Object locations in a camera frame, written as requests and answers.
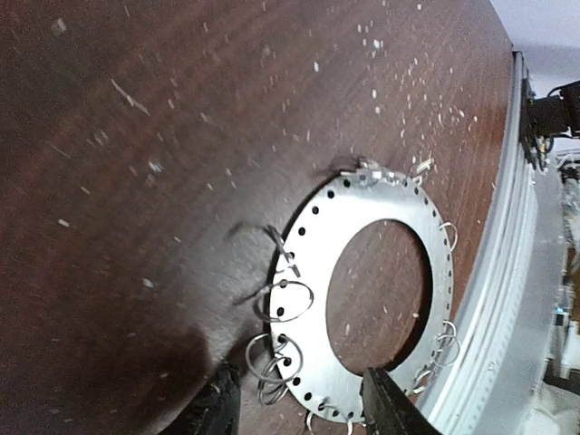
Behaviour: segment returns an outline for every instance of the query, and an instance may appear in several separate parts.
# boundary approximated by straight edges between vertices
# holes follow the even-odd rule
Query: aluminum flange
[[[418,373],[440,352],[438,337],[444,334],[453,296],[452,246],[439,211],[421,186],[374,163],[341,173],[312,196],[289,228],[285,250],[292,253],[300,276],[288,267],[286,257],[275,260],[273,282],[283,284],[275,285],[270,294],[269,315],[279,318],[271,324],[273,343],[288,336],[304,358],[300,362],[296,348],[285,346],[279,352],[285,358],[278,370],[286,378],[301,363],[302,370],[288,383],[290,391],[305,408],[329,421],[344,422],[344,416],[351,422],[364,420],[363,378],[348,371],[334,354],[327,333],[326,299],[334,267],[349,241],[380,220],[398,221],[414,231],[430,263],[428,319],[411,353],[391,371],[397,384],[411,391]],[[312,289],[314,302],[307,311],[307,293],[292,282]]]

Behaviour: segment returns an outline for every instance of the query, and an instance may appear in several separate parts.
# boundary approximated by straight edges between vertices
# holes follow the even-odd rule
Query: metal key ring
[[[260,308],[260,302],[264,299],[264,296],[268,295],[275,287],[280,287],[280,288],[287,288],[289,285],[300,285],[302,287],[304,287],[306,290],[308,290],[308,306],[304,309],[304,311],[300,312],[299,314],[295,315],[294,317],[290,317],[288,319],[280,319],[280,317],[270,317],[269,315],[264,314],[264,312],[261,310]],[[312,291],[312,289],[304,284],[301,283],[299,281],[288,281],[286,279],[283,279],[282,281],[279,281],[275,284],[268,284],[266,286],[264,286],[262,288],[262,290],[260,290],[257,293],[257,298],[254,301],[254,313],[259,317],[259,319],[267,324],[283,324],[285,322],[290,322],[292,320],[297,319],[298,317],[300,317],[302,314],[304,314],[305,312],[307,312],[310,307],[312,306],[312,304],[314,303],[314,292]]]
[[[440,335],[439,337],[437,337],[437,341],[441,341],[441,340],[444,340],[447,338],[451,339],[450,343],[455,342],[457,344],[457,354],[455,355],[455,358],[453,358],[453,360],[451,362],[448,362],[447,364],[439,364],[437,362],[437,360],[435,360],[435,358],[433,358],[431,356],[431,362],[440,368],[450,367],[458,360],[459,356],[461,355],[461,342],[458,340],[458,338],[455,335],[443,334],[443,335]]]
[[[420,385],[423,378],[425,378],[426,376],[430,376],[432,374],[434,376],[432,378],[431,377],[427,378],[427,383],[425,385]],[[432,384],[432,382],[435,380],[436,377],[437,374],[433,370],[431,369],[424,370],[423,372],[419,373],[419,375],[417,375],[417,378],[415,379],[416,386],[411,390],[411,392],[413,394],[419,394],[420,392],[424,392]]]
[[[331,404],[324,404],[324,409],[329,409],[329,410],[335,410],[336,412],[339,413],[339,415],[341,415],[344,418],[344,422],[346,422],[346,428],[347,428],[347,435],[353,435],[353,422],[351,421],[351,419],[349,419],[348,417],[346,417],[344,415],[343,412],[341,412],[338,408],[336,408],[334,405]],[[312,431],[312,417],[313,417],[314,413],[312,411],[309,411],[306,414],[306,428],[308,429],[308,432],[311,435],[314,435],[314,432]]]
[[[250,361],[250,351],[252,350],[252,346],[254,346],[254,344],[256,344],[258,340],[262,340],[263,338],[267,338],[267,337],[268,338],[270,337],[269,333],[261,333],[261,334],[255,336],[247,344],[247,346],[246,346],[246,364],[247,364],[248,370],[251,371],[252,374],[257,377],[257,379],[259,379],[260,381],[264,381],[266,383],[282,384],[282,383],[287,383],[287,382],[292,381],[296,376],[298,376],[298,373],[300,371],[302,371],[302,367],[304,366],[304,356],[302,355],[302,350],[300,349],[300,346],[298,346],[298,344],[294,340],[292,340],[290,337],[288,337],[287,335],[284,336],[284,340],[287,340],[289,343],[291,343],[296,348],[296,350],[298,351],[298,356],[299,356],[299,360],[300,360],[300,363],[298,363],[298,368],[296,369],[296,371],[294,373],[292,373],[292,375],[290,375],[286,378],[283,378],[283,379],[268,378],[267,376],[264,376],[261,372],[259,372],[257,370],[257,368],[254,366],[254,364],[252,364],[252,362]]]
[[[284,356],[274,357],[272,360],[270,360],[270,362],[266,365],[266,367],[264,367],[262,375],[267,376],[268,374],[273,372],[274,369],[276,368],[276,365],[282,362],[283,360],[285,360]],[[260,402],[260,404],[264,406],[270,406],[278,403],[288,392],[288,386],[286,384],[277,385],[272,391],[269,392],[264,391],[265,387],[266,383],[264,381],[259,381],[257,383],[257,399]],[[270,399],[269,401],[266,401],[264,400],[264,394],[266,394],[267,396],[274,395],[274,398]]]
[[[455,227],[455,225],[452,224],[451,222],[445,222],[444,224],[441,224],[439,226],[439,229],[443,229],[446,227],[452,227],[455,230],[455,240],[453,240],[453,244],[449,248],[449,251],[453,252],[455,250],[455,247],[457,246],[457,242],[459,239],[459,231],[457,230],[457,227]]]
[[[278,232],[276,227],[274,227],[273,225],[266,226],[265,231],[270,236],[270,238],[274,241],[276,249],[278,250],[280,255],[282,255],[284,257],[284,259],[286,260],[286,263],[288,264],[288,266],[285,267],[283,270],[276,270],[276,272],[279,274],[279,273],[285,271],[286,269],[292,269],[292,271],[294,272],[294,275],[296,275],[296,278],[299,278],[300,271],[298,270],[298,266],[296,265],[296,263],[294,261],[294,254],[291,252],[287,252],[285,250],[285,248],[284,248],[285,241],[282,239],[282,235]]]

